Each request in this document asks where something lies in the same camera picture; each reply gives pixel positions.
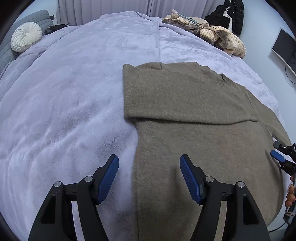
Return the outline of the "right hand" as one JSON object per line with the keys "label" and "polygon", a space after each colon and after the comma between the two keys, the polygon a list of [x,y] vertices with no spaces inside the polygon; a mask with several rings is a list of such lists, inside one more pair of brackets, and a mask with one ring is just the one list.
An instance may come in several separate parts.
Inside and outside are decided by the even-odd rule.
{"label": "right hand", "polygon": [[291,184],[288,186],[288,192],[287,192],[287,196],[286,196],[286,200],[285,200],[285,207],[286,208],[290,208],[293,203],[295,202],[295,187],[293,185],[293,181],[294,181],[295,177],[291,176],[290,180],[291,180]]}

